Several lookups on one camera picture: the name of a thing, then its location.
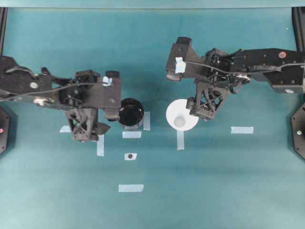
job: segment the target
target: white sticker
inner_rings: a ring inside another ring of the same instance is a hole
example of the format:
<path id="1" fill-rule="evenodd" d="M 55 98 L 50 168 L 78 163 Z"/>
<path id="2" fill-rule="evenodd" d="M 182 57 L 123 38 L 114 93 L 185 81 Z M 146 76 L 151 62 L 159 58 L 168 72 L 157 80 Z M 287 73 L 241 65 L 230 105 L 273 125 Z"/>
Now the white sticker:
<path id="1" fill-rule="evenodd" d="M 137 154 L 125 154 L 124 159 L 125 161 L 134 161 L 137 159 Z"/>
<path id="2" fill-rule="evenodd" d="M 70 127 L 69 127 L 68 125 L 64 125 L 64 126 L 60 129 L 59 133 L 71 133 Z"/>
<path id="3" fill-rule="evenodd" d="M 177 130 L 177 150 L 184 149 L 184 131 Z"/>
<path id="4" fill-rule="evenodd" d="M 231 126 L 231 134 L 253 134 L 253 126 Z"/>
<path id="5" fill-rule="evenodd" d="M 103 86 L 109 87 L 112 85 L 112 78 L 108 78 L 107 76 L 103 77 Z"/>
<path id="6" fill-rule="evenodd" d="M 123 131 L 123 138 L 141 138 L 142 131 Z"/>
<path id="7" fill-rule="evenodd" d="M 99 141 L 96 143 L 96 155 L 104 156 L 104 135 L 99 135 Z"/>
<path id="8" fill-rule="evenodd" d="M 119 185 L 119 192 L 142 192 L 144 185 Z"/>
<path id="9" fill-rule="evenodd" d="M 176 70 L 175 73 L 184 73 L 186 68 L 186 63 L 183 62 L 182 57 L 176 57 Z"/>
<path id="10" fill-rule="evenodd" d="M 149 111 L 144 112 L 143 130 L 151 130 L 151 113 Z"/>

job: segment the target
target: teal mat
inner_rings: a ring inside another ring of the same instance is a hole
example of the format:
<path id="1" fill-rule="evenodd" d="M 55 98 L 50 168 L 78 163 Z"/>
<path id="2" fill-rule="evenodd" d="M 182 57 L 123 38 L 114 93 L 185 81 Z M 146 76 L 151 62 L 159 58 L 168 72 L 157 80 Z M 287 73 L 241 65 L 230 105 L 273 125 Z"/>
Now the teal mat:
<path id="1" fill-rule="evenodd" d="M 192 38 L 199 54 L 214 47 L 295 50 L 290 8 L 9 10 L 5 55 L 60 77 L 120 71 L 122 97 L 144 104 L 152 129 L 122 139 L 111 123 L 105 157 L 97 157 L 96 143 L 59 133 L 63 112 L 4 103 L 12 131 L 0 156 L 1 229 L 305 227 L 305 163 L 293 151 L 289 122 L 301 97 L 253 81 L 228 97 L 215 120 L 186 132 L 185 150 L 177 151 L 165 110 L 195 93 L 192 80 L 165 78 L 179 36 Z M 253 126 L 254 134 L 232 135 L 231 126 Z M 125 153 L 137 160 L 124 161 Z M 144 190 L 119 193 L 119 184 Z"/>
<path id="2" fill-rule="evenodd" d="M 81 9 L 219 9 L 304 6 L 303 0 L 0 0 L 2 7 Z"/>

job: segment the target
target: black cable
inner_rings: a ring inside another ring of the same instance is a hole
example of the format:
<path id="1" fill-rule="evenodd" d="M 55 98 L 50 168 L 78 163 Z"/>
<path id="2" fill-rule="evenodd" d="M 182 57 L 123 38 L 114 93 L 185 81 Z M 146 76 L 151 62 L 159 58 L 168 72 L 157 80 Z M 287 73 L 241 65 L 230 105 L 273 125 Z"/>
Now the black cable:
<path id="1" fill-rule="evenodd" d="M 224 73 L 224 74 L 229 74 L 229 75 L 256 75 L 256 74 L 265 74 L 265 73 L 272 73 L 272 72 L 275 72 L 275 71 L 278 71 L 278 69 L 282 69 L 282 68 L 285 68 L 285 67 L 288 67 L 288 66 L 305 66 L 305 63 L 287 63 L 287 64 L 283 64 L 283 65 L 280 65 L 278 67 L 275 67 L 273 69 L 270 69 L 270 70 L 266 70 L 266 71 L 259 71 L 259 72 L 250 72 L 250 73 L 240 73 L 240 72 L 227 72 L 227 71 L 224 71 L 224 70 L 221 70 L 219 68 L 215 68 L 213 66 L 210 66 L 210 65 L 207 65 L 207 64 L 204 64 L 204 63 L 198 63 L 198 62 L 192 62 L 192 61 L 184 61 L 185 63 L 191 63 L 191 64 L 197 64 L 197 65 L 201 65 L 203 67 L 207 67 L 207 68 L 210 68 L 210 69 L 214 69 L 218 72 L 221 72 L 221 73 Z"/>
<path id="2" fill-rule="evenodd" d="M 104 82 L 102 82 L 102 83 L 73 83 L 73 84 L 69 84 L 69 85 L 67 85 L 67 86 L 57 87 L 57 88 L 53 88 L 53 89 L 46 90 L 46 91 L 41 91 L 41 92 L 28 92 L 28 93 L 23 93 L 23 94 L 14 95 L 14 96 L 11 96 L 11 97 L 9 97 L 9 98 L 0 99 L 0 102 L 4 102 L 4 101 L 11 100 L 11 99 L 18 98 L 18 97 L 25 96 L 25 95 L 41 94 L 41 93 L 49 93 L 49 92 L 56 92 L 56 91 L 60 91 L 60 90 L 63 90 L 63 89 L 69 88 L 69 87 L 74 87 L 74 86 L 81 86 L 81 85 L 97 85 L 97 84 L 107 84 L 107 83 L 104 83 Z"/>

